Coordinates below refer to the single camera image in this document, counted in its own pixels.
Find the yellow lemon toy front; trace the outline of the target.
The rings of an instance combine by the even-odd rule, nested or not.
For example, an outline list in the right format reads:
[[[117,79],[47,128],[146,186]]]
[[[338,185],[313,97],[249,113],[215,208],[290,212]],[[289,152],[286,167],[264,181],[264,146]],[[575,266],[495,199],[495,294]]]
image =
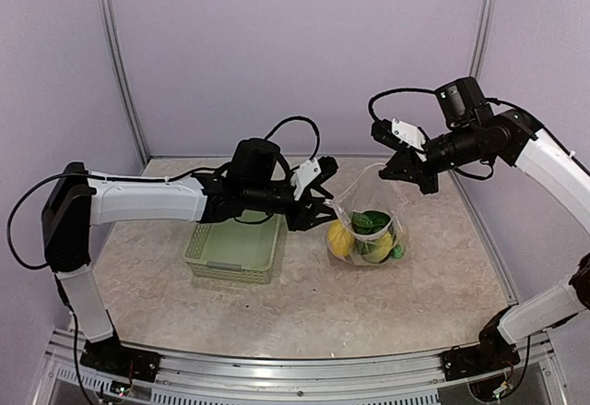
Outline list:
[[[370,263],[379,264],[389,256],[393,247],[393,236],[386,233],[367,244],[367,252],[363,255],[363,258]]]

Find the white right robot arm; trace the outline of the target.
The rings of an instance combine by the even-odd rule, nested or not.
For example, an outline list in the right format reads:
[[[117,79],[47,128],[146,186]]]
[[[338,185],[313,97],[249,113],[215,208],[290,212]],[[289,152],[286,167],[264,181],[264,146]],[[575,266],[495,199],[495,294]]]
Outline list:
[[[433,89],[453,80],[420,83],[412,80],[378,82],[372,96],[384,90],[396,88]],[[480,87],[486,96],[496,97],[518,104],[546,124],[555,136],[568,148],[580,149],[580,161],[589,167],[589,98],[582,94],[568,97],[564,92],[543,89],[535,79],[497,79],[483,77]],[[409,123],[425,124],[430,136],[438,136],[448,130],[434,97],[424,94],[398,93],[381,98],[374,104],[379,118],[400,117]],[[442,208],[443,183],[450,174],[444,173],[440,191],[424,196],[417,185],[400,183],[418,200],[429,201],[450,219],[451,209]],[[589,252],[589,236],[578,222],[539,184],[523,173],[496,162],[495,174],[485,182],[458,176],[465,190],[464,205],[475,210],[479,220],[473,220],[476,230],[483,231],[484,238],[492,244],[492,261],[501,262],[512,284],[519,303],[553,286],[575,270],[580,258]],[[555,352],[584,350],[589,342],[589,315],[579,315],[563,327],[548,330]]]

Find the yellow lemon toy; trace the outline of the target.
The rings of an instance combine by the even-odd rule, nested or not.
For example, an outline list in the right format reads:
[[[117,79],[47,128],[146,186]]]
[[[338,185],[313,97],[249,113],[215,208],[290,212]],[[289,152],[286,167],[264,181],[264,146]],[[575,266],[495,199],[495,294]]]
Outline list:
[[[328,228],[326,241],[335,257],[344,258],[351,253],[355,238],[340,220],[334,220]]]
[[[389,256],[393,247],[393,236],[386,233],[367,244],[367,252],[363,255],[363,258],[370,263],[379,264]]]

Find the green cucumber toy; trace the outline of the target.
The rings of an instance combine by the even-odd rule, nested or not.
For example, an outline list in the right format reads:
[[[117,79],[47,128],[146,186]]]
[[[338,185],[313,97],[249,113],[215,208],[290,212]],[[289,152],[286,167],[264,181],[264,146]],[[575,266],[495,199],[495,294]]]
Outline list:
[[[397,244],[391,249],[388,256],[392,259],[401,259],[404,256],[405,251],[406,248],[403,245]]]

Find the clear zip top bag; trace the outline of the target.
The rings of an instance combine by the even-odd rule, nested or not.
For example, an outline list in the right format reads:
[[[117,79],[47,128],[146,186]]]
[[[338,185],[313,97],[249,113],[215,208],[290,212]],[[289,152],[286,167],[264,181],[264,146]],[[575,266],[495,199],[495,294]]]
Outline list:
[[[328,202],[336,219],[325,236],[331,256],[355,267],[380,267],[407,254],[407,198],[380,177],[382,162],[365,167],[339,196]]]

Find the yellow lemon toy back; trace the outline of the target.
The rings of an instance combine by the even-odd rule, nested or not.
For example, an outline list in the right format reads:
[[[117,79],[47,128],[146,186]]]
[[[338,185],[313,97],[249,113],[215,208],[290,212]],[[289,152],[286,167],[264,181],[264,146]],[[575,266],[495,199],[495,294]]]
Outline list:
[[[355,238],[340,220],[334,220],[328,228],[326,241],[335,257],[344,258],[351,253]]]

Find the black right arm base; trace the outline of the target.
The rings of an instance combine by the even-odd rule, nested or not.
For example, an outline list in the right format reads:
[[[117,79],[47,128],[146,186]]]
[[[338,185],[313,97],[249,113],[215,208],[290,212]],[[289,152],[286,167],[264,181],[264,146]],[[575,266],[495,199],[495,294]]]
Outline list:
[[[441,354],[443,375],[446,381],[484,375],[518,365],[521,359],[514,344],[507,343],[489,322],[479,333],[474,345],[458,347]]]

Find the green bok choy toy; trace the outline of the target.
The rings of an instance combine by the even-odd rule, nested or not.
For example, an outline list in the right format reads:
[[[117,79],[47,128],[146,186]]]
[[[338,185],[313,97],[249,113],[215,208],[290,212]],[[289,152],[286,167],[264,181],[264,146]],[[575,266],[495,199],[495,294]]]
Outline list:
[[[362,258],[367,252],[367,244],[371,241],[386,233],[390,233],[394,239],[390,230],[391,217],[384,212],[375,210],[353,212],[351,221],[353,231],[362,236],[362,239],[356,239],[354,243],[354,252]]]

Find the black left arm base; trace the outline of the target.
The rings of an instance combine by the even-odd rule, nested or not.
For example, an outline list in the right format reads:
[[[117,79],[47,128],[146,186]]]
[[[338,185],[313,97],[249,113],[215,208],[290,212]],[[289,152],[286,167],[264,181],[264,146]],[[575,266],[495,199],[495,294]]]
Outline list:
[[[161,355],[122,344],[118,335],[97,341],[86,341],[80,363],[97,371],[154,383],[159,371]]]

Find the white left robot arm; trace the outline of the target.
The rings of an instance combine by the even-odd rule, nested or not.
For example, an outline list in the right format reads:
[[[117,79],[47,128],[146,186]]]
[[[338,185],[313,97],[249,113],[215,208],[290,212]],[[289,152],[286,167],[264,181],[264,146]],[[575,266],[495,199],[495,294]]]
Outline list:
[[[323,187],[336,174],[336,159],[308,159],[290,167],[277,144],[241,141],[231,160],[173,177],[90,173],[72,162],[56,177],[41,213],[46,263],[62,288],[94,359],[112,373],[129,363],[125,346],[101,299],[91,268],[89,230],[118,221],[182,220],[215,224],[253,211],[284,216],[292,232],[333,220],[332,195]]]

